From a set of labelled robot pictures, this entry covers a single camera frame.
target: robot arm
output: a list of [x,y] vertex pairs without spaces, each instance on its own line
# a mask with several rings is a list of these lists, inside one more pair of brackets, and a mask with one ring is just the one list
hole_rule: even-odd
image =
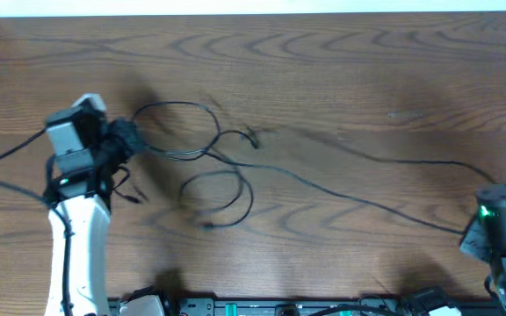
[[[144,146],[134,124],[122,118],[107,123],[105,104],[94,94],[50,116],[46,131],[55,151],[47,164],[44,193],[54,207],[48,216],[54,248],[46,315],[111,315],[105,244],[112,175]],[[52,178],[54,162],[61,170],[57,178]]]
[[[71,225],[69,250],[69,299],[74,315],[111,315],[105,290],[105,244],[110,212],[95,195],[73,197],[60,202],[56,211]],[[64,263],[64,225],[49,213],[54,239],[52,275],[46,316],[61,310]]]

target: white plastic housing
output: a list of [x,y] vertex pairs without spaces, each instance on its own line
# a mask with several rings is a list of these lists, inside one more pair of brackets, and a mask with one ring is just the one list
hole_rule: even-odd
[[[111,315],[105,291],[105,244],[110,212],[101,197],[73,197],[61,202],[57,211],[70,220],[73,236],[69,255],[69,295],[72,315]],[[50,211],[54,247],[52,276],[46,316],[63,315],[61,280],[64,256],[64,226]]]
[[147,295],[120,307],[120,316],[164,316],[159,297]]

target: table surface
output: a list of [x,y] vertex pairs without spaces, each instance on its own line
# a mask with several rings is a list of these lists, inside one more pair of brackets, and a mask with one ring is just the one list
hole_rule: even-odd
[[[473,216],[483,178],[368,156],[468,162],[506,182],[506,13],[0,19],[0,153],[87,92],[102,95],[110,119],[158,100],[207,104],[224,129],[249,128],[261,143],[227,136],[217,148],[232,159],[453,229]],[[214,135],[191,107],[153,110],[140,124],[163,148],[204,146]],[[50,154],[37,140],[0,162],[0,179],[42,192]],[[157,284],[219,297],[346,298],[431,285],[487,297],[488,267],[459,252],[456,234],[259,169],[242,170],[255,192],[250,216],[205,231],[195,223],[237,219],[248,197],[197,218],[180,207],[179,185],[227,167],[151,154],[127,166],[149,201],[112,198],[109,296]],[[132,184],[121,190],[136,194]],[[235,190],[231,176],[201,179],[192,205],[219,205]],[[44,311],[51,247],[47,210],[0,189],[0,314]]]

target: white wall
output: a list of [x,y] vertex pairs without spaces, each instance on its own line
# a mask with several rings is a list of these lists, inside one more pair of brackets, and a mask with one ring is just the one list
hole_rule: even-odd
[[404,11],[506,11],[506,0],[0,0],[0,18]]

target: green light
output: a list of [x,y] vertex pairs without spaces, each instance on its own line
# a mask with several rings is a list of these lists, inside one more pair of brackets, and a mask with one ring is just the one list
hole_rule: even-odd
[[493,213],[490,212],[487,207],[485,207],[483,205],[480,207],[480,216],[486,217],[486,216],[491,216],[491,215],[493,215]]

